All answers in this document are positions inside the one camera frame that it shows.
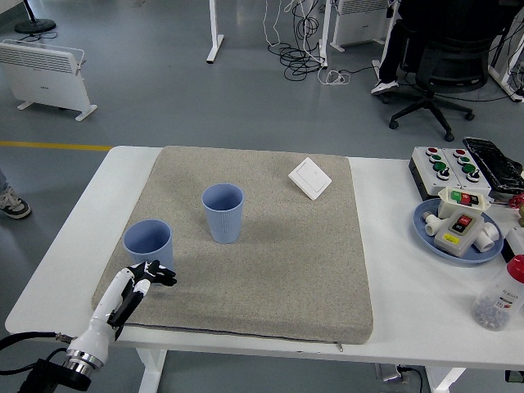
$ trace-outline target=yellow label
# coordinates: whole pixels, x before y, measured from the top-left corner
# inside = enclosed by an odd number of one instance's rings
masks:
[[[448,242],[452,242],[454,244],[458,244],[460,242],[460,239],[456,236],[453,236],[451,233],[445,233],[443,238],[444,240],[447,240]]]

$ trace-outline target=blue tray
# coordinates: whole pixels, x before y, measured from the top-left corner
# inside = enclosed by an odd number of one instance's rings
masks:
[[[419,237],[423,240],[423,243],[427,247],[429,247],[430,250],[446,258],[447,260],[454,260],[461,264],[481,264],[483,262],[487,262],[488,260],[492,260],[500,253],[504,245],[504,239],[502,238],[502,236],[500,236],[499,240],[495,242],[495,245],[491,248],[491,250],[488,250],[486,252],[479,252],[476,249],[476,247],[471,246],[462,258],[446,254],[445,252],[436,248],[434,243],[434,237],[428,236],[426,233],[426,229],[424,228],[426,226],[426,221],[424,220],[422,215],[424,214],[424,212],[430,211],[438,217],[437,212],[439,209],[439,204],[440,198],[428,199],[427,201],[424,201],[423,203],[418,205],[417,209],[415,209],[415,212],[413,213],[413,223],[415,225],[415,232],[419,235]],[[497,228],[500,234],[500,228],[495,223],[495,221],[493,221],[486,213],[482,213],[482,217],[486,222],[492,223]]]

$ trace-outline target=sneaker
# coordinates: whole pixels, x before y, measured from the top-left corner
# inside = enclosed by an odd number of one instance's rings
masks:
[[[31,208],[20,199],[11,186],[0,193],[0,210],[12,219],[23,219],[31,213]]]
[[[377,84],[375,84],[373,90],[371,91],[371,95],[380,96],[381,94],[390,92],[391,90],[396,90],[397,88],[399,88],[399,84],[396,82],[396,80],[388,84],[385,84],[381,80],[379,80]]]

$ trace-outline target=white light switch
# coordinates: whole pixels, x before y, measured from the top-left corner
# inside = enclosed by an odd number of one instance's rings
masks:
[[[309,157],[289,174],[289,178],[312,201],[317,199],[331,183],[331,179]]]

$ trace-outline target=gray foam pad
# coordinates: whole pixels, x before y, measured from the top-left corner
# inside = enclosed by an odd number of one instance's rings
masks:
[[[288,174],[306,157],[331,179],[311,201]],[[245,195],[237,242],[213,241],[201,194],[235,183]],[[126,228],[173,229],[174,287],[151,287],[128,323],[151,328],[362,344],[373,330],[350,162],[341,156],[165,147]],[[93,296],[133,264],[122,241]]]

